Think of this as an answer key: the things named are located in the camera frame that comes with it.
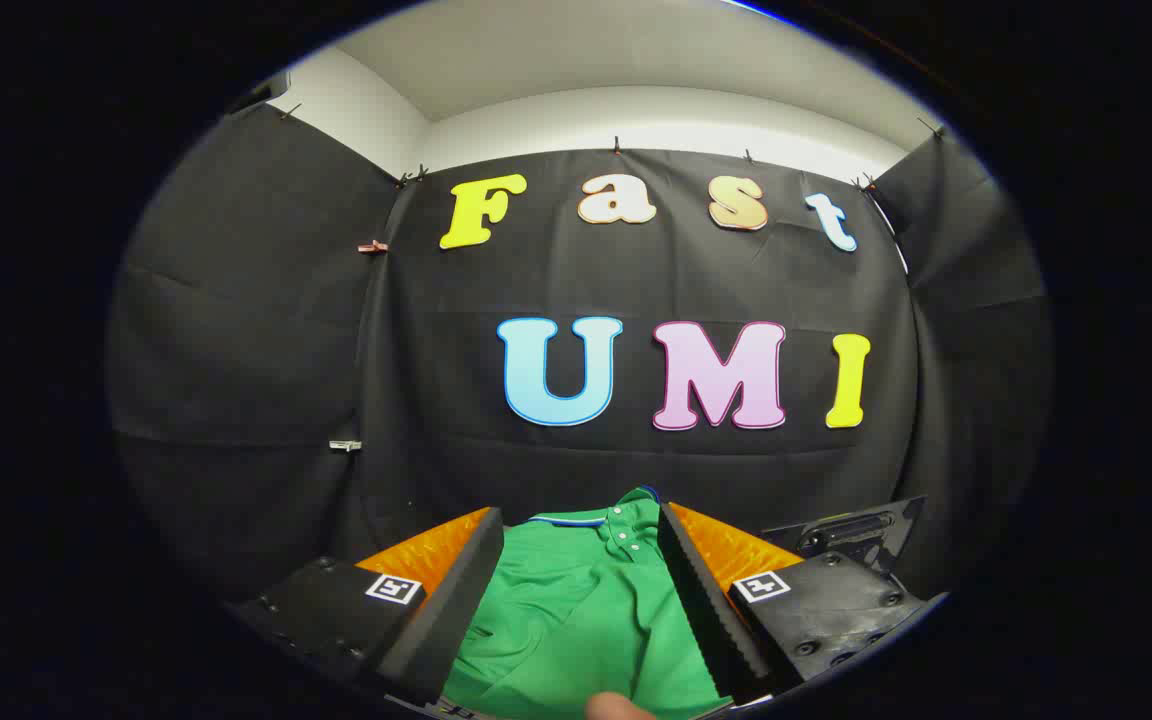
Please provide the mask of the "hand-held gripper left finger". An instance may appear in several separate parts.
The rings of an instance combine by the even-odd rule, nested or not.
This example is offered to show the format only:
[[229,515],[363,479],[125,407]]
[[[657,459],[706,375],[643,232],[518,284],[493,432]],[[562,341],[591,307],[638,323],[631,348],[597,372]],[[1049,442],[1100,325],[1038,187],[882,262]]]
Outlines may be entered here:
[[503,544],[502,511],[483,507],[365,560],[311,560],[228,609],[349,691],[433,705]]

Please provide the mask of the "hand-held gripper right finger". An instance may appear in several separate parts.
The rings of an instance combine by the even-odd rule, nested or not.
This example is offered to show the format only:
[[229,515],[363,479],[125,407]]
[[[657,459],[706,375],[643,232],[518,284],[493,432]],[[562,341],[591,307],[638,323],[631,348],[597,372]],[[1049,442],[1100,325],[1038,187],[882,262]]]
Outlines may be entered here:
[[676,502],[659,544],[717,691],[736,705],[819,685],[914,628],[934,600],[896,577],[918,501],[746,533]]

